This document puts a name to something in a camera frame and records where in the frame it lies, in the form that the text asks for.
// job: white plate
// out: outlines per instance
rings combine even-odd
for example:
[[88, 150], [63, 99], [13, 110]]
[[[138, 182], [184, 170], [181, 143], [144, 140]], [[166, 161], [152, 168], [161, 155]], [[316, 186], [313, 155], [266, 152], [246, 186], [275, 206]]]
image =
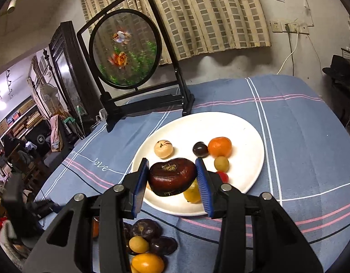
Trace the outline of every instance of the white plate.
[[[258, 131], [246, 120], [232, 114], [221, 112], [204, 112], [191, 114], [176, 119], [150, 135], [139, 147], [133, 159], [132, 172], [137, 171], [143, 157], [149, 165], [169, 159], [183, 157], [195, 162], [192, 152], [196, 142], [206, 145], [215, 137], [227, 137], [232, 141], [233, 152], [229, 158], [230, 168], [227, 172], [229, 183], [246, 193], [258, 178], [264, 160], [264, 148]], [[163, 160], [154, 153], [154, 145], [159, 140], [169, 140], [174, 146], [174, 154]], [[209, 171], [216, 172], [214, 158], [204, 158]], [[203, 204], [192, 204], [186, 201], [183, 194], [160, 197], [146, 189], [144, 201], [160, 211], [179, 215], [204, 215]]]

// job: table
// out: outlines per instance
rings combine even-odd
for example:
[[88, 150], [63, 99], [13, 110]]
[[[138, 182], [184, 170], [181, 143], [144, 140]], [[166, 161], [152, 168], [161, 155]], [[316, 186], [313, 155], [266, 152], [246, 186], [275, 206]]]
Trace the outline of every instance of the table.
[[[266, 157], [260, 177], [248, 193], [271, 192], [327, 270], [350, 239], [350, 137], [337, 117], [302, 80], [290, 76], [215, 80], [192, 85], [190, 90], [195, 95], [193, 113], [235, 114], [258, 130]], [[110, 133], [105, 123], [99, 124], [69, 154], [65, 166], [54, 171], [38, 199], [45, 194], [65, 204], [78, 192], [92, 196], [118, 183], [130, 171], [131, 161], [146, 137], [181, 117], [181, 110], [170, 109], [127, 117]], [[164, 235], [179, 243], [179, 249], [168, 257], [166, 272], [212, 272], [221, 220], [180, 218], [145, 203], [142, 208], [138, 218], [157, 220]], [[53, 217], [46, 218], [46, 225]], [[247, 246], [250, 259], [249, 225]], [[93, 259], [94, 270], [99, 272], [97, 247]]]

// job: black hat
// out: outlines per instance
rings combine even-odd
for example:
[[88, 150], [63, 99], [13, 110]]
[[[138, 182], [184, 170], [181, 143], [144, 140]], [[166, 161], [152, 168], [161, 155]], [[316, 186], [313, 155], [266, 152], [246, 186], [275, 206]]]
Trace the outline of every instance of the black hat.
[[350, 62], [342, 56], [333, 55], [330, 68], [323, 68], [323, 72], [336, 80], [349, 80]]

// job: dark red fruit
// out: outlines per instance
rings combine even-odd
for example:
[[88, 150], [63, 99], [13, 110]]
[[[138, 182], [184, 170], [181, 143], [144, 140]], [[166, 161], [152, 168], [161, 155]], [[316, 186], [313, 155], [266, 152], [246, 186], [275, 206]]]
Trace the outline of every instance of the dark red fruit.
[[142, 219], [135, 222], [131, 228], [131, 237], [141, 236], [150, 241], [152, 238], [161, 236], [161, 226], [151, 219]]
[[131, 228], [132, 228], [131, 224], [123, 222], [123, 231], [124, 231], [124, 236], [126, 238], [126, 241], [129, 241], [131, 238]]
[[174, 238], [161, 236], [153, 238], [150, 242], [150, 252], [158, 255], [172, 254], [177, 249], [177, 242]]
[[203, 142], [197, 142], [193, 146], [193, 153], [197, 157], [204, 158], [204, 157], [209, 155], [208, 146], [206, 144], [204, 144]]
[[196, 175], [193, 162], [186, 158], [175, 158], [152, 165], [148, 183], [157, 196], [172, 196], [187, 190]]
[[229, 182], [229, 176], [225, 172], [217, 171], [217, 174], [219, 174], [220, 179], [224, 184], [227, 184]]

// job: goldfish embroidery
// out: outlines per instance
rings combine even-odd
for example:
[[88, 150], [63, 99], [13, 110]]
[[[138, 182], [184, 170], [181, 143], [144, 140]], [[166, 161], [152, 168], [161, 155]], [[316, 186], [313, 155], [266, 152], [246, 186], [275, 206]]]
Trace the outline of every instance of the goldfish embroidery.
[[117, 67], [124, 68], [127, 64], [127, 54], [125, 54], [123, 51], [120, 54], [113, 53], [112, 57], [108, 58], [108, 61]]
[[113, 35], [113, 40], [117, 43], [121, 43], [122, 46], [128, 44], [130, 41], [131, 34], [129, 32], [124, 31], [123, 29], [120, 29], [118, 32], [116, 32]]

